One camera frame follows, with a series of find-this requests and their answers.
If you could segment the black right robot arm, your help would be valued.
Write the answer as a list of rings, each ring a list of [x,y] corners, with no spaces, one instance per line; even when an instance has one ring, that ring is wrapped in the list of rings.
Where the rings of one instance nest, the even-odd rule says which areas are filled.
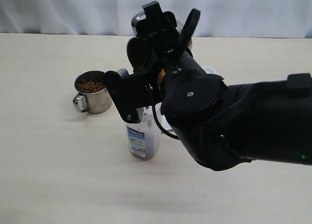
[[[152,99],[193,159],[214,171],[255,160],[311,165],[312,76],[226,85],[194,60],[188,42],[200,11],[181,31],[157,1],[143,6],[136,36],[148,43]]]

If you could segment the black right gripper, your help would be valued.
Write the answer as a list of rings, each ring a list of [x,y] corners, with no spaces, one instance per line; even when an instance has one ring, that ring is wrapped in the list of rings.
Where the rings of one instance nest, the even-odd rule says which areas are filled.
[[[181,24],[171,11],[162,11],[153,1],[142,6],[145,19],[136,26],[137,35],[148,43],[150,52],[145,58],[133,58],[131,65],[136,85],[161,85],[185,72],[181,60],[191,56],[193,13]]]

